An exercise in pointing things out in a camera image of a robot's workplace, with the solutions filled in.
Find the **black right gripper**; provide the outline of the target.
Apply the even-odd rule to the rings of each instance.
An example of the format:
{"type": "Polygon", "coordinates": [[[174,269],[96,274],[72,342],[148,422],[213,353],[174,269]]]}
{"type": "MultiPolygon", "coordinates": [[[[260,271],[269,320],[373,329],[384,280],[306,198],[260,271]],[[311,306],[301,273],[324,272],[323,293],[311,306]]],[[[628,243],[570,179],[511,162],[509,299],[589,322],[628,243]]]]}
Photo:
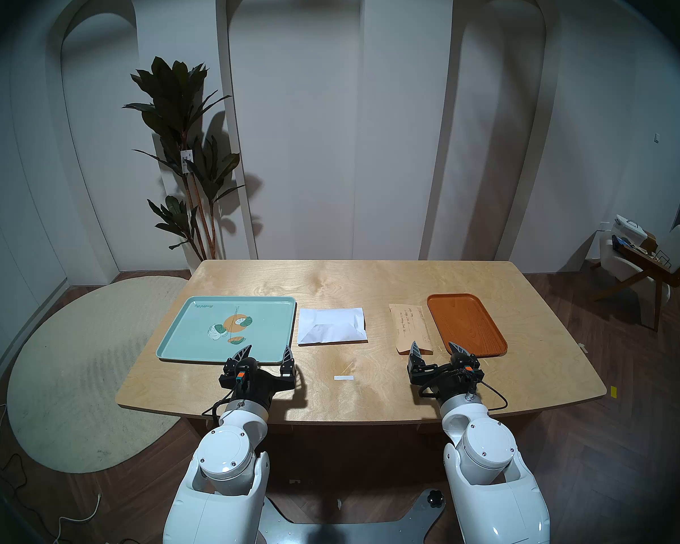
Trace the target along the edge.
{"type": "Polygon", "coordinates": [[[476,395],[484,372],[476,355],[455,342],[449,342],[451,361],[445,365],[426,364],[417,342],[410,346],[407,371],[411,385],[418,387],[418,397],[447,402],[451,398],[476,395]]]}

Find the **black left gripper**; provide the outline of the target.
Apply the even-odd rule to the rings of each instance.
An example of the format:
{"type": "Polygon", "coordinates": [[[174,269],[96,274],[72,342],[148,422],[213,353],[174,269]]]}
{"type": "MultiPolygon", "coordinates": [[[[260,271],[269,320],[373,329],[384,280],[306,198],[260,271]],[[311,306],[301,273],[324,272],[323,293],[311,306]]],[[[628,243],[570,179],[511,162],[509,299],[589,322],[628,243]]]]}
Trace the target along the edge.
{"type": "Polygon", "coordinates": [[[270,407],[277,392],[295,389],[295,360],[290,346],[286,346],[279,376],[259,367],[249,357],[252,346],[242,347],[225,364],[220,376],[220,386],[232,391],[230,401],[248,400],[262,407],[270,407]]]}

